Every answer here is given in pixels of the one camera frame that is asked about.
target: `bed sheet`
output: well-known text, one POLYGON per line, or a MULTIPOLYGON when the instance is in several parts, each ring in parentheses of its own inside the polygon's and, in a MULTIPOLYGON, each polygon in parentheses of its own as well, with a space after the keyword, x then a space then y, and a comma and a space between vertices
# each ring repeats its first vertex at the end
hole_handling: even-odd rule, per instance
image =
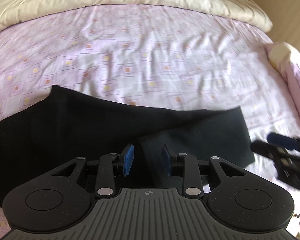
MULTIPOLYGON (((252 140, 270 131, 300 136, 288 88, 267 60, 269 42, 249 24, 165 6, 99 5, 20 23, 0 33, 0 120, 58 84, 130 105, 241 106, 252 140)), ((277 183, 261 156, 247 169, 277 183)), ((0 237, 8 230, 0 209, 0 237)))

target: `silver screw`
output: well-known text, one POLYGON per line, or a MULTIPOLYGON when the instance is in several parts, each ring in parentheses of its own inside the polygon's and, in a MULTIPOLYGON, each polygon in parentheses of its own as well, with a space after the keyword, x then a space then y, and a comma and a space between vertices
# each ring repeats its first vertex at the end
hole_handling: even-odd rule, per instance
POLYGON ((108 187, 102 187, 98 189, 97 193, 101 196, 109 196, 113 193, 113 190, 108 187))
POLYGON ((186 189, 186 193, 191 196, 196 196, 201 193, 201 190, 196 187, 189 187, 186 189))

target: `pink bedding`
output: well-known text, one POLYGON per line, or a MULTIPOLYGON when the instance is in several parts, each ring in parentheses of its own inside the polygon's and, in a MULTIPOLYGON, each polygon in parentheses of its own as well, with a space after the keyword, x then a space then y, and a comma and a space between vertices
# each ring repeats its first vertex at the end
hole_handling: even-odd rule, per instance
MULTIPOLYGON (((241 106, 251 139, 300 136, 287 85, 256 27, 195 11, 100 5, 0 33, 0 120, 44 99, 53 84, 124 104, 175 110, 241 106)), ((260 156, 248 170, 275 180, 260 156)), ((0 237, 9 226, 0 209, 0 237)))

